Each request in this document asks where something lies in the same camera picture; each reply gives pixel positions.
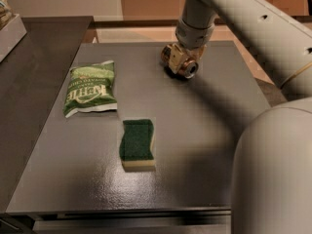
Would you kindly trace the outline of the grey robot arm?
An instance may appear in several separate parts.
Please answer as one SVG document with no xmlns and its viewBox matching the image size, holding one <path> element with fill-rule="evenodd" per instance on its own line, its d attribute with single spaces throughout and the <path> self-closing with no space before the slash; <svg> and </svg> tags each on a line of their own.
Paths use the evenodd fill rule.
<svg viewBox="0 0 312 234">
<path fill-rule="evenodd" d="M 175 35 L 197 58 L 221 18 L 285 98 L 236 146 L 232 234 L 312 234 L 312 33 L 265 0 L 185 0 Z"/>
</svg>

